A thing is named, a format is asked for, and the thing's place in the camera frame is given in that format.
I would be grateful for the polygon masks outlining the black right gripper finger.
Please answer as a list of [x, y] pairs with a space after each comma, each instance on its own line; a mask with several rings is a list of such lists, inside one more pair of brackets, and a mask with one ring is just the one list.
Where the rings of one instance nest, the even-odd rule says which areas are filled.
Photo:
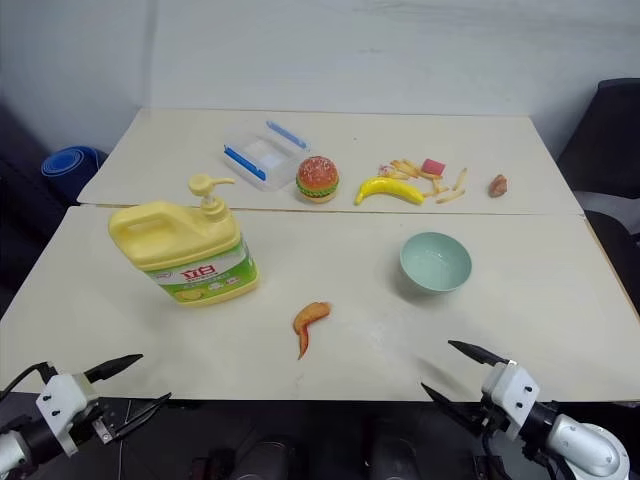
[[457, 349], [459, 352], [469, 357], [470, 359], [480, 363], [486, 364], [491, 367], [497, 364], [508, 364], [509, 360], [494, 354], [481, 346], [466, 343], [459, 340], [449, 340], [448, 344]]
[[434, 404], [458, 425], [467, 431], [483, 430], [484, 414], [479, 405], [453, 402], [426, 384], [420, 383], [420, 385]]

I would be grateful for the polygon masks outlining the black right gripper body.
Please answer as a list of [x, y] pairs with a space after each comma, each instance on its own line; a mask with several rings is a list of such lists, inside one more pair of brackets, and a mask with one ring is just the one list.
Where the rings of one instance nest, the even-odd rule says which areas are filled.
[[486, 393], [481, 395], [477, 404], [469, 408], [468, 413], [471, 434], [483, 442], [491, 440], [498, 432], [505, 432], [510, 425], [505, 411]]

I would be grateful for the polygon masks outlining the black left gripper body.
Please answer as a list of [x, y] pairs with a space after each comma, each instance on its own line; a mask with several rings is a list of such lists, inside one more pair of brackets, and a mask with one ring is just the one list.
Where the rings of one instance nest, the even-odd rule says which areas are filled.
[[111, 444], [122, 439], [126, 423], [121, 411], [99, 397], [90, 405], [82, 431], [86, 438], [96, 437], [103, 444]]

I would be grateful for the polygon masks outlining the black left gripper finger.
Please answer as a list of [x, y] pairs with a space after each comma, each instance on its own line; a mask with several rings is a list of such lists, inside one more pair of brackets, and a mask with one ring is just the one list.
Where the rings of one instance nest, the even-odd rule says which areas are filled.
[[165, 395], [162, 395], [141, 407], [131, 418], [126, 420], [116, 429], [116, 439], [124, 440], [127, 436], [141, 428], [157, 413], [157, 411], [171, 398], [171, 396], [171, 392], [166, 393]]
[[122, 371], [129, 368], [138, 360], [142, 359], [142, 354], [130, 354], [119, 358], [111, 359], [103, 362], [95, 367], [90, 368], [84, 372], [87, 380], [93, 384], [97, 381], [107, 380]]

